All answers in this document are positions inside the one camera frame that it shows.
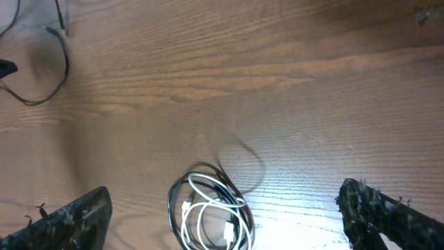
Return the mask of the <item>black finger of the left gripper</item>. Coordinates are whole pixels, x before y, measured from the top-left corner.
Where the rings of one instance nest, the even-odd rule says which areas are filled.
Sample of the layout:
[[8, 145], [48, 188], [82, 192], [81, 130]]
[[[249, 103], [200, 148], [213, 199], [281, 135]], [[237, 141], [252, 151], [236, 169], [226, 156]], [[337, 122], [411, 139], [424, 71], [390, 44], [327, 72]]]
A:
[[5, 78], [18, 71], [17, 65], [9, 60], [0, 60], [0, 78]]

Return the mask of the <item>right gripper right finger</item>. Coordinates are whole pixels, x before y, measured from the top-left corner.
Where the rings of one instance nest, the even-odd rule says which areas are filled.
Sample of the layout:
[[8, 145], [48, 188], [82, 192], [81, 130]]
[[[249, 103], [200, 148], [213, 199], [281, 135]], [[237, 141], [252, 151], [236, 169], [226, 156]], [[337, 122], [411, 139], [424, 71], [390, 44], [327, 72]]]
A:
[[336, 204], [351, 249], [386, 249], [381, 235], [401, 249], [443, 248], [443, 223], [362, 181], [345, 179]]

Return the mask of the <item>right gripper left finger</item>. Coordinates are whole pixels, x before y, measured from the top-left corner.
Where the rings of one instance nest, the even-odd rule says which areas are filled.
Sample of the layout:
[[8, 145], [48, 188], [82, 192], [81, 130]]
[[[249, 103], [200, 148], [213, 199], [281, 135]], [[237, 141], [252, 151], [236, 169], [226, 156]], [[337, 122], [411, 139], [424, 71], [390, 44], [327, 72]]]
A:
[[65, 206], [48, 213], [38, 207], [40, 218], [29, 215], [27, 225], [1, 238], [2, 250], [102, 250], [112, 218], [108, 189], [99, 186]]

